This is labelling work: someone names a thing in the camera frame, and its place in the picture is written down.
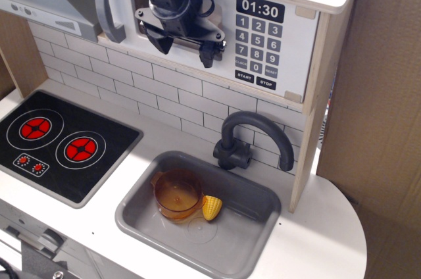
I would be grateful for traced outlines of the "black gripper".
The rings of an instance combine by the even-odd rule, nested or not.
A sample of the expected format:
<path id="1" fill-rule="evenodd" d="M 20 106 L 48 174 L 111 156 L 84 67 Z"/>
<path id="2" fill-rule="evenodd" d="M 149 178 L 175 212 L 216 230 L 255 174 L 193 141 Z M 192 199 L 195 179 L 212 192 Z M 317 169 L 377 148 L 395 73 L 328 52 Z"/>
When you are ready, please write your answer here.
<path id="1" fill-rule="evenodd" d="M 168 54 L 175 39 L 199 47 L 199 58 L 205 68 L 221 61 L 226 48 L 225 33 L 207 17 L 195 13 L 190 2 L 177 11 L 159 8 L 153 4 L 135 11 L 139 28 L 153 46 Z"/>

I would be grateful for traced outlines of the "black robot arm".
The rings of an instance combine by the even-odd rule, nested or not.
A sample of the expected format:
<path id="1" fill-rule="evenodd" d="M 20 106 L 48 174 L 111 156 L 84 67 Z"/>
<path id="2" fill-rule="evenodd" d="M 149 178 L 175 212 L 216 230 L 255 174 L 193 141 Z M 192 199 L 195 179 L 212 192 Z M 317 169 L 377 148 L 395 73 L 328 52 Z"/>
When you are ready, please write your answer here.
<path id="1" fill-rule="evenodd" d="M 225 33 L 214 0 L 137 0 L 133 14 L 139 31 L 165 55 L 180 41 L 198 50 L 205 68 L 222 58 Z"/>

